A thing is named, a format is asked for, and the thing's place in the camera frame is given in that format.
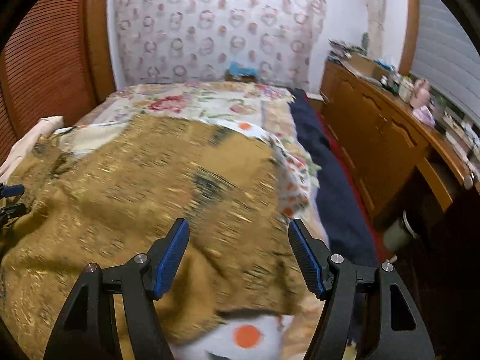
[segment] navy blue blanket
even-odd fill
[[[300,144],[313,162],[322,167],[317,177],[318,214],[330,241],[330,250],[354,264],[376,266],[374,241],[357,205],[342,166],[330,151],[323,127],[308,104],[305,91],[291,89],[295,102],[290,104]]]

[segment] cardboard box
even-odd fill
[[[357,77],[372,77],[380,81],[382,76],[389,75],[389,71],[377,65],[371,59],[353,53],[350,59],[342,59],[342,65]]]

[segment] gold blanket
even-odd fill
[[[137,116],[78,162],[53,140],[38,142],[10,178],[25,186],[30,212],[0,238],[3,320],[41,359],[84,266],[125,263],[176,218],[189,221],[190,243],[171,291],[155,303],[171,342],[215,328],[223,312],[294,314],[306,286],[278,215],[274,174],[266,144],[183,119]],[[116,315],[125,351],[125,320]]]

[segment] window blind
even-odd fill
[[[417,48],[411,73],[426,78],[480,124],[480,55],[441,0],[420,0]]]

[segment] wall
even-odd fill
[[[113,12],[113,0],[107,2],[108,13]],[[109,43],[112,68],[117,89],[125,87],[125,76],[122,71],[115,32],[115,19],[108,14]],[[318,92],[323,77],[323,66],[330,52],[329,39],[340,39],[360,44],[362,34],[367,30],[366,0],[327,0],[327,14],[323,24],[323,32],[313,46],[310,58],[309,81],[310,90]]]
[[[367,31],[367,0],[326,0],[327,15],[323,32],[313,46],[310,58],[310,90],[318,93],[323,77],[325,59],[330,53],[329,39],[361,44]]]
[[[402,59],[409,0],[386,0],[383,29],[383,59],[398,68]]]

